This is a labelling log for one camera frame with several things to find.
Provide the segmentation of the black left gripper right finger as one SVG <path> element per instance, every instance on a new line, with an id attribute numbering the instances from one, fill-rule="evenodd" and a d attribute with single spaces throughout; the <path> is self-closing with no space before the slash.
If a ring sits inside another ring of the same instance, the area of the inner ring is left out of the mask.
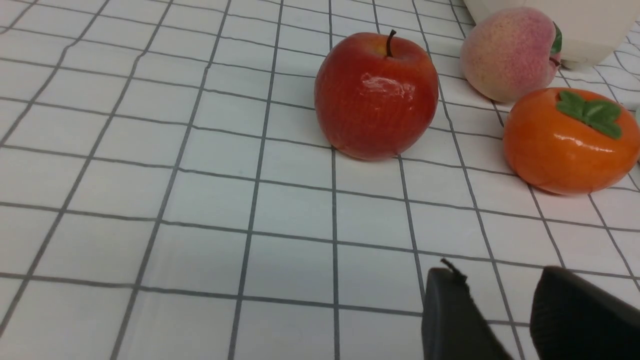
<path id="1" fill-rule="evenodd" d="M 541 360 L 637 360 L 640 312 L 559 266 L 535 287 L 529 332 Z"/>

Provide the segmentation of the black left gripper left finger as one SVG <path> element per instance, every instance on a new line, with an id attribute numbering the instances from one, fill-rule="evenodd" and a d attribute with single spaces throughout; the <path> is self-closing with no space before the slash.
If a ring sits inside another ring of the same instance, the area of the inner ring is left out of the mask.
<path id="1" fill-rule="evenodd" d="M 511 360 L 473 300 L 464 275 L 448 259 L 426 276 L 422 313 L 425 360 Z"/>

